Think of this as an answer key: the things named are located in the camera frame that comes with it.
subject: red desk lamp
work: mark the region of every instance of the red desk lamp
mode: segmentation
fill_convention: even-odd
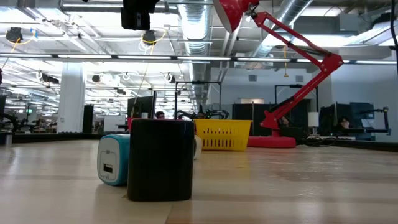
[[[270,128],[272,135],[262,137],[263,147],[295,147],[295,139],[288,137],[281,137],[279,134],[278,120],[283,117],[290,109],[292,109],[300,100],[302,100],[307,94],[309,94],[315,87],[319,85],[328,75],[334,72],[337,68],[342,66],[343,59],[340,55],[333,54],[321,47],[311,43],[308,39],[298,34],[285,24],[279,22],[273,18],[267,12],[256,12],[256,8],[259,5],[259,0],[214,0],[213,4],[216,8],[216,12],[225,29],[228,32],[233,32],[239,25],[243,14],[249,14],[258,27],[264,29],[270,35],[281,40],[286,46],[295,50],[301,56],[305,57],[319,69],[320,73],[316,75],[311,81],[303,86],[296,94],[285,101],[279,103],[274,107],[273,112],[264,111],[266,118],[260,123],[264,128]],[[264,25],[266,19],[272,21],[275,25],[281,29],[286,30],[288,33],[293,35],[295,38],[304,41],[308,47],[297,47],[290,41],[284,39],[281,35]],[[307,53],[320,54],[323,56],[323,60],[319,61]]]

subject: ceiling duct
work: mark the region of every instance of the ceiling duct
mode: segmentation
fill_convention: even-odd
[[[297,18],[303,13],[303,11],[311,4],[313,0],[284,0],[280,5],[279,11],[273,15],[277,20],[281,21],[283,24],[292,26]],[[266,20],[264,23],[265,26],[270,27],[271,29],[277,29],[273,22],[270,20]],[[267,41],[269,38],[273,38],[272,36],[266,34],[262,43],[257,46],[255,51],[251,54],[251,57],[254,58],[264,58],[267,54],[272,50],[274,46],[267,45]],[[243,68],[253,69],[257,66],[258,62],[249,62],[246,63]]]
[[[178,11],[181,15],[181,29],[185,40],[206,40],[208,38],[210,34],[210,9],[211,6],[202,4],[178,5]],[[204,42],[186,42],[185,50],[189,56],[207,56],[209,45]],[[191,80],[210,80],[210,66],[205,63],[190,63],[189,73]],[[202,99],[207,95],[207,91],[208,85],[193,86],[198,104],[205,103]]]
[[[63,1],[61,9],[64,12],[115,12],[120,13],[120,9],[123,7],[123,1],[111,1],[111,2],[79,2],[76,1]],[[178,14],[177,6],[174,4],[168,4],[166,1],[158,2],[155,6],[155,13],[170,13]]]

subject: plastic basket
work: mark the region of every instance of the plastic basket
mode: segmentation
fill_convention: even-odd
[[[197,136],[203,150],[244,151],[252,121],[196,119]]]

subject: ceiling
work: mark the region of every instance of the ceiling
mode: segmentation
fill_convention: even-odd
[[[157,38],[156,44],[151,47],[142,41],[144,31],[126,30],[121,27],[120,13],[106,12],[102,8],[95,9],[101,12],[78,11],[76,8],[68,11],[72,7],[59,7],[58,1],[54,1],[53,6],[41,7],[41,1],[43,0],[36,0],[37,7],[33,9],[15,7],[13,2],[16,2],[16,0],[9,0],[9,3],[5,4],[0,3],[1,52],[19,54],[187,55],[186,45],[197,41],[187,40],[183,34],[194,34],[198,32],[198,27],[191,26],[183,31],[182,19],[180,15],[174,14],[174,12],[151,14],[151,29],[154,30]],[[109,6],[121,4],[121,2],[115,0],[89,1],[91,4],[105,4],[111,11],[112,8]],[[170,6],[178,6],[182,3],[178,0],[167,2]],[[210,34],[207,38],[200,40],[208,45],[208,55],[204,56],[240,55],[240,57],[248,57],[261,43],[262,37],[265,36],[265,33],[261,33],[261,30],[256,27],[253,21],[244,18],[236,35],[237,39],[232,39],[233,35],[230,35],[227,42],[229,45],[223,48],[226,31],[215,14],[211,1],[185,1],[185,3],[190,2],[199,2],[210,7],[208,27]],[[63,4],[66,6],[78,5],[82,9],[85,6],[81,0],[64,0]],[[276,13],[280,6],[281,1],[279,0],[261,1],[261,7],[268,12]],[[359,40],[358,37],[361,33],[362,36],[365,36],[368,32],[375,31],[371,29],[372,21],[378,18],[381,13],[386,12],[388,8],[389,1],[315,0],[296,20],[294,28],[297,28],[298,32],[304,34],[317,45],[332,52],[339,52],[340,54],[345,52],[345,59],[383,59],[388,56],[390,50],[388,46],[379,45],[390,41],[391,35],[384,38],[379,36],[377,42],[370,46],[377,49],[376,53],[373,49],[371,54],[364,53],[369,50],[360,50],[369,47],[369,44],[362,41],[363,38]],[[346,32],[347,30],[341,31],[342,27],[338,32],[334,30],[336,21],[344,21],[342,15],[349,15],[351,16],[349,19],[354,21],[352,30],[345,27],[349,32]],[[14,45],[6,39],[6,33],[10,30],[10,27],[22,28],[22,44]],[[293,43],[300,45],[297,40],[293,40]],[[275,39],[269,39],[267,44],[274,46],[269,56],[301,58],[300,55],[290,49],[285,50],[283,47],[276,46],[280,45],[281,42]],[[40,60],[39,58],[26,60],[3,57],[0,58],[0,65],[3,65],[6,61],[3,69],[2,86],[17,86],[17,88],[2,88],[3,94],[9,95],[8,108],[24,106],[27,102],[35,102],[34,104],[38,105],[40,113],[56,114],[60,86],[45,83],[40,80],[40,77],[42,74],[46,74],[62,81],[63,60]],[[151,95],[152,90],[148,90],[151,88],[158,91],[157,110],[163,110],[167,113],[167,116],[172,116],[175,85],[168,82],[169,75],[180,81],[192,80],[190,63],[142,63],[112,60],[106,62],[82,60],[82,62],[88,75],[86,104],[94,104],[96,112],[101,114],[125,113],[128,98],[136,95]],[[207,66],[212,67],[212,69],[209,69],[209,79],[217,81],[220,74],[220,64],[218,62],[209,63]],[[279,71],[276,72],[277,74],[285,73],[284,63],[267,64],[266,70],[255,70],[253,72],[238,68],[233,63],[222,64],[222,66],[228,70],[225,73],[224,85],[262,85],[269,82],[278,82],[278,79],[274,79],[272,75],[263,77],[260,77],[260,75],[275,74],[273,71]],[[304,75],[313,69],[308,64],[289,64],[288,68],[292,69],[292,73],[299,71]],[[248,75],[255,73],[259,75],[259,79],[256,84],[249,83],[247,76],[244,76],[244,78],[239,76],[241,73]],[[101,81],[94,82],[92,80],[93,75],[101,76]],[[126,95],[117,94],[116,90],[112,89],[116,86],[124,89]],[[186,111],[196,111],[198,98],[194,92],[198,91],[198,88],[203,88],[203,91],[206,91],[205,87],[185,85],[181,89],[180,95],[185,102],[179,102],[178,107]]]

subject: cable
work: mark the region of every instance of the cable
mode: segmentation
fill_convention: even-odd
[[[154,48],[155,48],[155,44],[152,44],[152,49],[150,50],[150,54],[151,54],[151,55],[152,55],[152,53],[154,52]],[[147,75],[148,66],[149,66],[149,63],[147,63],[147,66],[146,66],[146,68],[145,68],[144,76],[142,77],[141,83],[140,83],[139,88],[138,88],[138,91],[137,91],[136,99],[134,100],[134,104],[133,104],[133,106],[132,106],[132,110],[131,110],[131,114],[130,114],[130,117],[131,117],[131,118],[133,117],[133,115],[134,115],[134,110],[136,109],[136,103],[137,103],[137,99],[138,99],[138,94],[139,94],[139,92],[141,91],[142,84],[144,83],[145,76]]]
[[[394,41],[396,60],[398,62],[398,41],[397,41],[396,31],[394,30],[394,21],[396,18],[395,12],[396,12],[396,0],[391,0],[390,30],[391,30],[392,39]]]
[[[284,47],[284,55],[285,55],[285,58],[286,58],[286,46]],[[289,75],[287,74],[287,62],[285,62],[285,75],[284,75],[284,77],[289,77]]]
[[[13,48],[12,48],[12,50],[11,50],[11,53],[14,52],[15,48],[17,47],[17,43],[18,43],[19,40],[20,40],[20,38],[17,39],[17,42],[13,43],[14,46],[13,46]],[[3,69],[4,69],[4,66],[6,66],[6,64],[7,64],[7,62],[8,62],[8,59],[10,59],[10,58],[8,57],[8,58],[6,59],[6,62],[4,62],[4,64],[2,65],[1,70],[3,70]]]
[[[328,14],[328,12],[330,12],[333,8],[338,8],[338,9],[340,9],[340,12],[341,12],[341,13],[344,13],[343,10],[342,10],[340,7],[338,7],[338,6],[332,6],[329,10],[327,10],[327,11],[324,13],[323,16],[325,16],[326,14]]]
[[[20,38],[17,39],[17,41],[15,43],[7,40],[9,43],[11,44],[16,44],[16,45],[24,45],[24,44],[28,44],[30,41],[32,41],[35,38],[35,32],[32,32],[32,37],[27,41],[27,42],[23,42],[23,43],[18,43],[18,41],[20,40]]]
[[[142,39],[138,43],[138,49],[141,50],[141,51],[145,51],[146,52],[150,48],[151,48],[151,46],[145,45],[145,43],[142,41]]]
[[[143,38],[144,34],[141,34],[141,40],[142,40],[143,42],[147,43],[147,44],[154,44],[154,43],[156,43],[156,42],[158,42],[158,41],[163,40],[163,38],[164,38],[164,36],[166,35],[166,33],[167,33],[167,30],[164,30],[163,36],[162,36],[161,38],[157,39],[157,40],[154,40],[154,41],[146,41],[146,40],[144,40],[144,38]]]
[[[337,139],[338,139],[337,136],[336,137],[325,138],[325,139],[313,136],[313,137],[306,138],[304,140],[303,144],[306,145],[306,146],[310,146],[310,147],[329,147],[329,146],[334,145],[336,143]],[[330,143],[330,144],[324,144],[325,141],[330,141],[330,140],[333,140],[333,142]]]

